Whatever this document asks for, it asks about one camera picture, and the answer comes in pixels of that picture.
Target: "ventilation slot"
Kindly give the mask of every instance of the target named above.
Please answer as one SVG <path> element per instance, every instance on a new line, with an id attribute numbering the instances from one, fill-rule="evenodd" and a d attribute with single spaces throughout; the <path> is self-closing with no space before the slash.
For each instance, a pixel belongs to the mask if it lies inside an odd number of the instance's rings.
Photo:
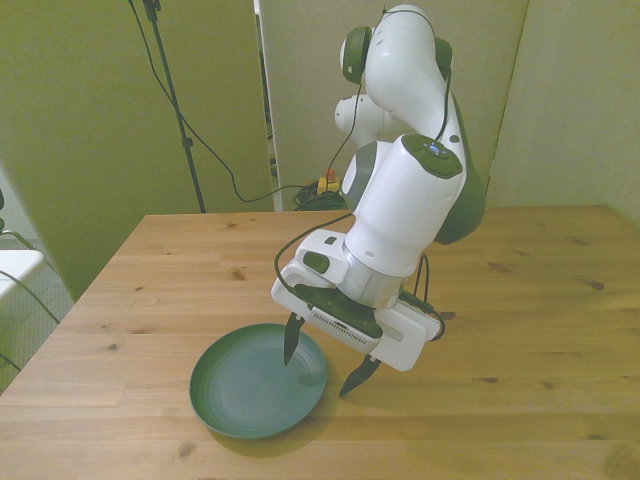
<path id="1" fill-rule="evenodd" d="M 318 315 L 317 313 L 314 313 L 313 316 L 316 317 L 317 320 L 320 320 L 322 323 L 325 323 L 326 325 L 329 325 L 331 328 L 333 328 L 334 330 L 339 331 L 341 334 L 346 335 L 347 337 L 354 339 L 358 343 L 361 343 L 362 345 L 366 345 L 367 344 L 367 342 L 365 340 L 363 340 L 362 338 L 358 337 L 357 335 L 354 335 L 349 330 L 346 330 L 346 329 L 342 328 L 341 326 L 336 325 L 331 320 L 328 320 L 327 318 L 325 318 L 325 317 L 323 317 L 321 315 Z"/>

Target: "silver cylinder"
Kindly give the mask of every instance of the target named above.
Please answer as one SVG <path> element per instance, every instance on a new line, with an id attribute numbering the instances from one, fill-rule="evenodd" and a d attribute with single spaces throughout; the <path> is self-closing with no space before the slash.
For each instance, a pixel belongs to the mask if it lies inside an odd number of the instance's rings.
<path id="1" fill-rule="evenodd" d="M 342 245 L 349 262 L 349 273 L 338 289 L 351 300 L 373 308 L 388 308 L 398 300 L 398 294 L 409 277 L 390 277 L 376 272 L 360 262 Z"/>

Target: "black pole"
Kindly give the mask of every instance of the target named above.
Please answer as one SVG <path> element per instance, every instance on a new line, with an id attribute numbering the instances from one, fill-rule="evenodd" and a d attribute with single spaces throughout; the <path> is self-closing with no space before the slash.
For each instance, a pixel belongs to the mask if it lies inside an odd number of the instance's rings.
<path id="1" fill-rule="evenodd" d="M 162 39 L 160 38 L 160 30 L 158 30 L 158 15 L 156 10 L 160 10 L 159 0 L 143 0 L 144 9 L 147 12 L 147 18 L 153 26 L 153 33 L 156 36 L 156 42 L 158 42 L 158 50 L 160 50 L 160 57 L 162 58 L 162 66 L 164 67 L 164 73 L 167 77 L 167 84 L 169 85 L 169 92 L 171 93 L 171 102 L 176 110 L 176 117 L 178 118 L 178 126 L 180 127 L 180 134 L 182 135 L 182 146 L 184 152 L 187 155 L 187 162 L 189 163 L 189 170 L 191 171 L 191 178 L 193 180 L 193 186 L 196 190 L 198 197 L 198 204 L 200 205 L 200 213 L 206 213 L 204 206 L 204 199 L 202 198 L 202 192 L 200 191 L 200 183 L 198 182 L 198 174 L 196 173 L 196 165 L 193 161 L 193 155 L 191 155 L 191 147 L 193 146 L 193 140 L 187 137 L 187 133 L 184 129 L 184 123 L 182 122 L 182 113 L 180 113 L 180 107 L 178 106 L 178 97 L 176 91 L 173 88 L 173 82 L 171 81 L 171 72 L 169 72 L 169 63 L 164 53 L 164 47 L 162 46 Z"/>

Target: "plate rim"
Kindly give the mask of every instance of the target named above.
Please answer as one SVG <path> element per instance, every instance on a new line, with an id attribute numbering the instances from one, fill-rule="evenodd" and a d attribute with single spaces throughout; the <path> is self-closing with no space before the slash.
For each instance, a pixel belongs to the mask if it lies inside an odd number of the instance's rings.
<path id="1" fill-rule="evenodd" d="M 327 362 L 327 356 L 325 355 L 324 351 L 322 350 L 322 347 L 320 347 L 320 345 L 318 344 L 318 342 L 316 342 L 313 337 L 309 334 L 307 334 L 306 332 L 300 331 L 300 335 L 301 336 L 305 336 L 309 341 L 311 341 L 311 343 L 317 348 L 318 352 L 320 352 L 320 358 L 321 358 L 321 363 L 323 368 L 323 371 L 325 372 L 325 376 L 324 376 L 324 381 L 322 384 L 322 388 L 321 388 L 321 392 L 320 395 L 318 396 L 318 399 L 315 401 L 315 403 L 313 404 L 313 406 L 311 406 L 311 408 L 309 409 L 309 411 L 302 416 L 302 418 L 296 420 L 294 423 L 292 423 L 291 425 L 283 428 L 282 430 L 278 430 L 277 432 L 273 432 L 273 433 L 269 433 L 266 435 L 259 435 L 259 436 L 253 436 L 253 435 L 238 435 L 238 434 L 232 434 L 232 433 L 228 433 L 225 431 L 222 431 L 218 428 L 215 428 L 213 426 L 211 426 L 208 422 L 206 422 L 202 416 L 200 415 L 200 413 L 198 412 L 198 410 L 196 409 L 194 402 L 193 402 L 193 395 L 192 395 L 192 389 L 193 389 L 193 385 L 194 385 L 194 374 L 196 369 L 198 368 L 198 366 L 200 365 L 200 361 L 204 358 L 205 355 L 207 355 L 207 353 L 215 348 L 216 344 L 218 344 L 219 342 L 223 341 L 226 337 L 235 334 L 239 331 L 242 330 L 248 330 L 248 329 L 252 329 L 252 328 L 256 328 L 256 327 L 263 327 L 263 326 L 269 326 L 269 325 L 273 325 L 273 326 L 277 326 L 277 327 L 282 327 L 282 333 L 284 334 L 284 329 L 285 329 L 285 325 L 281 324 L 281 323 L 275 323 L 275 322 L 266 322 L 266 323 L 255 323 L 252 325 L 246 325 L 244 327 L 240 327 L 237 328 L 235 330 L 232 330 L 226 334 L 224 334 L 223 336 L 221 336 L 220 338 L 218 338 L 215 342 L 213 342 L 211 345 L 209 345 L 206 350 L 204 352 L 202 352 L 202 354 L 200 355 L 200 357 L 198 357 L 198 360 L 196 361 L 192 371 L 191 371 L 191 377 L 189 379 L 189 403 L 191 403 L 191 409 L 193 410 L 193 412 L 196 414 L 196 416 L 198 417 L 198 419 L 210 430 L 213 430 L 216 433 L 219 433 L 221 435 L 224 435 L 226 437 L 229 438 L 236 438 L 236 439 L 242 439 L 242 440 L 259 440 L 259 439 L 263 439 L 263 438 L 270 438 L 276 435 L 279 435 L 283 432 L 286 432 L 287 430 L 295 427 L 298 423 L 300 423 L 302 420 L 304 420 L 305 418 L 307 418 L 307 416 L 309 415 L 309 413 L 311 413 L 313 411 L 313 409 L 316 407 L 316 405 L 318 405 L 318 402 L 320 402 L 320 399 L 322 398 L 322 396 L 324 395 L 324 391 L 327 387 L 327 382 L 329 379 L 329 365 Z"/>

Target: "table surface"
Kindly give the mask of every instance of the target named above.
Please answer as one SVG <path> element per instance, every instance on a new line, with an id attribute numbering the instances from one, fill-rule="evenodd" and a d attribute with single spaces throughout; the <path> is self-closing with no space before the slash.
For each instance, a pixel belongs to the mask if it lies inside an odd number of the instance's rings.
<path id="1" fill-rule="evenodd" d="M 0 397 L 0 478 L 640 478 L 640 232 L 606 207 L 489 210 L 427 249 L 447 333 L 412 371 L 338 399 L 362 356 L 307 326 L 330 366 L 313 412 L 268 440 L 210 433 L 196 361 L 286 322 L 273 257 L 336 216 L 146 217 Z"/>

